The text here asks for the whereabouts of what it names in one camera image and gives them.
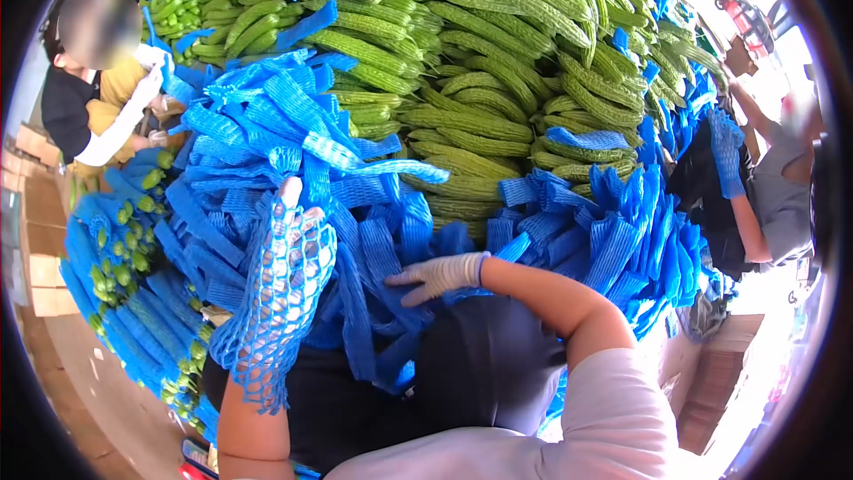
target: stack of cardboard boxes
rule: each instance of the stack of cardboard boxes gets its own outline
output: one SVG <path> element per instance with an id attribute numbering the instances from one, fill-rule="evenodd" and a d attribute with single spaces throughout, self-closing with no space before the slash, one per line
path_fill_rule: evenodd
<path id="1" fill-rule="evenodd" d="M 66 213 L 56 173 L 59 149 L 35 128 L 21 126 L 14 145 L 3 151 L 3 186 L 21 195 L 20 253 L 24 278 L 39 317 L 78 313 L 59 274 L 66 255 Z"/>
<path id="2" fill-rule="evenodd" d="M 78 313 L 59 274 L 65 250 L 66 217 L 53 178 L 27 178 L 22 193 L 20 247 L 32 308 L 39 317 Z"/>
<path id="3" fill-rule="evenodd" d="M 702 455 L 739 423 L 738 401 L 761 356 L 757 345 L 767 335 L 764 315 L 730 315 L 702 348 L 687 403 L 678 415 L 681 448 Z"/>

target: hair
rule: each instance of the hair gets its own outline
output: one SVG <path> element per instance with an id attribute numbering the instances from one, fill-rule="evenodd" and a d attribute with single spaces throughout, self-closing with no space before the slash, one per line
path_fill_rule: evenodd
<path id="1" fill-rule="evenodd" d="M 62 47 L 62 41 L 59 39 L 59 13 L 62 9 L 62 5 L 65 4 L 65 1 L 66 0 L 56 0 L 54 4 L 50 6 L 48 18 L 45 19 L 41 27 L 42 45 L 44 45 L 44 51 L 47 52 L 48 60 L 51 65 L 57 55 L 65 52 L 65 48 Z"/>

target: black shirt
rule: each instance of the black shirt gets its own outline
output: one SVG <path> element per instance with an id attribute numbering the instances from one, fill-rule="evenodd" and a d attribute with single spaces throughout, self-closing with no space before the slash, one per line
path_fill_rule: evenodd
<path id="1" fill-rule="evenodd" d="M 50 66 L 42 91 L 42 122 L 50 138 L 62 151 L 65 163 L 89 144 L 89 112 L 86 103 L 101 98 L 101 71 L 92 83 Z"/>

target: white arm sleeve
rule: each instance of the white arm sleeve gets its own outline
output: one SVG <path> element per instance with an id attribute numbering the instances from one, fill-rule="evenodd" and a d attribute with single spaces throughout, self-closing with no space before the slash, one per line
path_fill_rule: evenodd
<path id="1" fill-rule="evenodd" d="M 143 110 L 144 106 L 131 98 L 104 133 L 95 135 L 90 132 L 89 144 L 74 159 L 92 167 L 105 165 L 131 137 L 136 124 L 143 118 Z"/>
<path id="2" fill-rule="evenodd" d="M 671 477 L 676 420 L 634 348 L 611 348 L 569 374 L 563 441 L 542 449 L 542 478 Z"/>

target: light pink shirt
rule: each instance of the light pink shirt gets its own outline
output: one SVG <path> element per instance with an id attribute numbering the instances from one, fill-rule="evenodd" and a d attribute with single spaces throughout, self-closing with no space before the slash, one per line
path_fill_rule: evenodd
<path id="1" fill-rule="evenodd" d="M 563 441 L 501 428 L 459 428 L 362 454 L 327 480 L 667 478 L 676 420 L 657 377 L 632 348 L 603 350 L 569 374 Z"/>

